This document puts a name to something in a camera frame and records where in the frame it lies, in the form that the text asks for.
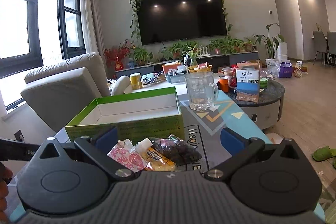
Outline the person's left hand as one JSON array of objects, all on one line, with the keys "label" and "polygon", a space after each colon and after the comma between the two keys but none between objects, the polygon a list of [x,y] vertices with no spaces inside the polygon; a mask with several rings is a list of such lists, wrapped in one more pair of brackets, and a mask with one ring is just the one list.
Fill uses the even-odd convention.
[{"label": "person's left hand", "polygon": [[6,197],[9,194],[7,180],[11,180],[13,173],[1,163],[1,184],[0,184],[0,219],[1,223],[9,223],[9,219],[5,214],[7,209]]}]

